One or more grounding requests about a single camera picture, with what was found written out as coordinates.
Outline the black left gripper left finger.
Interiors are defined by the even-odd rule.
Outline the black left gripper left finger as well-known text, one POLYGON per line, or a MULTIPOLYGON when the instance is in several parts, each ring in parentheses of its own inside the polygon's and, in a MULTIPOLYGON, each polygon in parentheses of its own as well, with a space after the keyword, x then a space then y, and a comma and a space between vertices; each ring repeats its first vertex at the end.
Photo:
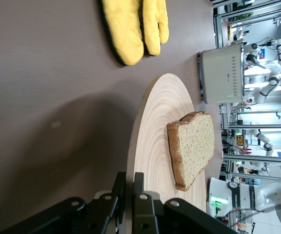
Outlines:
POLYGON ((122 222, 126 173, 118 172, 113 188, 101 192, 89 203, 79 197, 63 200, 5 230, 1 234, 104 234, 122 222))

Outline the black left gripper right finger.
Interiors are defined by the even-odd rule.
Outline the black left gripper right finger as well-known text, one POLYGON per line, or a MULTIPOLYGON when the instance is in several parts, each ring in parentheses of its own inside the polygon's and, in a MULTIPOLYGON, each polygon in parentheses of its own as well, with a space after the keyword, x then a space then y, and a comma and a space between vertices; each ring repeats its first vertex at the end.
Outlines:
POLYGON ((144 174, 133 182, 134 234, 234 234, 235 231, 181 198, 162 203, 144 190, 144 174))

